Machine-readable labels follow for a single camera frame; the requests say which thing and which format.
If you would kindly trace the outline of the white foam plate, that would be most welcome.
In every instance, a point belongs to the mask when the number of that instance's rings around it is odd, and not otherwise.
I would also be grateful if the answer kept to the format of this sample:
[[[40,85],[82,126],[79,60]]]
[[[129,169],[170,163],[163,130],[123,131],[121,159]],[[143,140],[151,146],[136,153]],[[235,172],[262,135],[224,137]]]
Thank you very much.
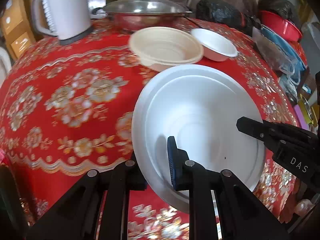
[[[143,88],[132,118],[138,166],[152,190],[166,203],[189,211],[189,194],[173,189],[167,139],[206,169],[231,170],[254,190],[265,163],[265,146],[238,131],[241,117],[261,120],[256,104],[233,78],[207,66],[185,64],[153,77]]]

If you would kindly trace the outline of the small white foam bowl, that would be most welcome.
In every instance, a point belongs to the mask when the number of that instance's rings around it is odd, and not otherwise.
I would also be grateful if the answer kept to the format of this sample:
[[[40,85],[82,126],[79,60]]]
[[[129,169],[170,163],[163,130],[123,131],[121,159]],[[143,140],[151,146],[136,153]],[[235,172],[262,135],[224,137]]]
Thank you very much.
[[[228,58],[237,57],[238,51],[235,45],[222,35],[211,30],[196,28],[190,34],[196,38],[204,49],[204,57],[223,62]]]

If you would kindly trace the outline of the cream plastic bowl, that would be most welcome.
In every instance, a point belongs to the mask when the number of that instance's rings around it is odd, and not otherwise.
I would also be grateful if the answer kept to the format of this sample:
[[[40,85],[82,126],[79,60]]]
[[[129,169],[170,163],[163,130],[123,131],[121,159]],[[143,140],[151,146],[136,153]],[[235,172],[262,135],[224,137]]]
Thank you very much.
[[[140,64],[161,72],[173,66],[199,62],[204,55],[200,42],[184,31],[169,27],[149,27],[132,34],[129,49]]]

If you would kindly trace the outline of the red plastic basin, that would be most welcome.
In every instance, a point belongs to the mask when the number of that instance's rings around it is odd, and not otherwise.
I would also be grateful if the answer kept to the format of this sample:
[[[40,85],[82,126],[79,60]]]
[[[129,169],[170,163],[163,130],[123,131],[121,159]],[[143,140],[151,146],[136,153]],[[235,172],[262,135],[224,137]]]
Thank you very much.
[[[290,21],[270,11],[259,11],[261,23],[272,29],[275,33],[287,41],[298,42],[302,39],[301,31]]]

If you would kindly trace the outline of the red floral tablecloth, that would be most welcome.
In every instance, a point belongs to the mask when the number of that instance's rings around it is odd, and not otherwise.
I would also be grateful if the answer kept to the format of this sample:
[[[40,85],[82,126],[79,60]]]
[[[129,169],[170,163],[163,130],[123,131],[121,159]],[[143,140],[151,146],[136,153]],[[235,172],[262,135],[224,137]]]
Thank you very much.
[[[253,49],[251,38],[225,25],[181,18],[185,32],[201,26],[223,35],[238,50],[235,59],[199,64],[231,76],[248,91],[263,119],[297,125],[276,75]],[[11,161],[23,204],[34,220],[90,168],[102,171],[129,159],[131,119],[137,98],[157,73],[127,48],[129,33],[108,20],[71,45],[44,38],[16,61],[1,86],[1,149]],[[267,151],[254,194],[281,222],[297,205],[299,181]],[[189,239],[189,217],[148,187],[130,193],[129,239]]]

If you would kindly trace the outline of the black plastic bag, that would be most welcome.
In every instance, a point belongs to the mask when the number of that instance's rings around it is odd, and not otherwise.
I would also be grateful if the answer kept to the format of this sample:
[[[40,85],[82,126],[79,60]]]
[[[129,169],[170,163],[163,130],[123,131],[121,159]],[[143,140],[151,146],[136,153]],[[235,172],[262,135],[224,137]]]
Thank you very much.
[[[222,0],[200,0],[196,5],[196,18],[227,25],[248,36],[252,36],[251,18]]]
[[[288,0],[258,0],[258,10],[273,12],[294,23],[298,28],[301,26],[296,8]]]

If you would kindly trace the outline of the steel pot with lid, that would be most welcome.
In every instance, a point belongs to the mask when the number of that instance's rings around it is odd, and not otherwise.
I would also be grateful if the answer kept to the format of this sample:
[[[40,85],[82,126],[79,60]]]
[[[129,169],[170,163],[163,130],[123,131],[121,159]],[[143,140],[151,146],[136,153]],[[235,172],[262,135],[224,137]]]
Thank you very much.
[[[191,11],[170,0],[118,0],[91,10],[92,16],[105,16],[115,27],[127,31],[157,27],[174,22]]]

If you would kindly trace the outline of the wooden door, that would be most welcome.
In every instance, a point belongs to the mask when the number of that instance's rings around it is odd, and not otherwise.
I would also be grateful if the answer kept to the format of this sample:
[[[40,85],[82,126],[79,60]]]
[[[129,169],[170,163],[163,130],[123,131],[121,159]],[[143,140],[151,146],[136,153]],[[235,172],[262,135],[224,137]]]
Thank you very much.
[[[1,17],[1,31],[13,60],[40,38],[33,30],[31,4],[32,0],[8,0]]]

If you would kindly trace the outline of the white electric kettle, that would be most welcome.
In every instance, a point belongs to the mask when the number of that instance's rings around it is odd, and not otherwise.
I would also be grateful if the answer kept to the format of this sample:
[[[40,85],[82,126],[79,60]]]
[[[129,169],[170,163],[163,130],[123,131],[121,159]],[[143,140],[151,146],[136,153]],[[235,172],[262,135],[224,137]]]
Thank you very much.
[[[42,0],[33,0],[32,22],[38,33],[57,37],[64,46],[86,37],[93,31],[88,0],[47,0],[47,4],[55,31],[41,25]]]

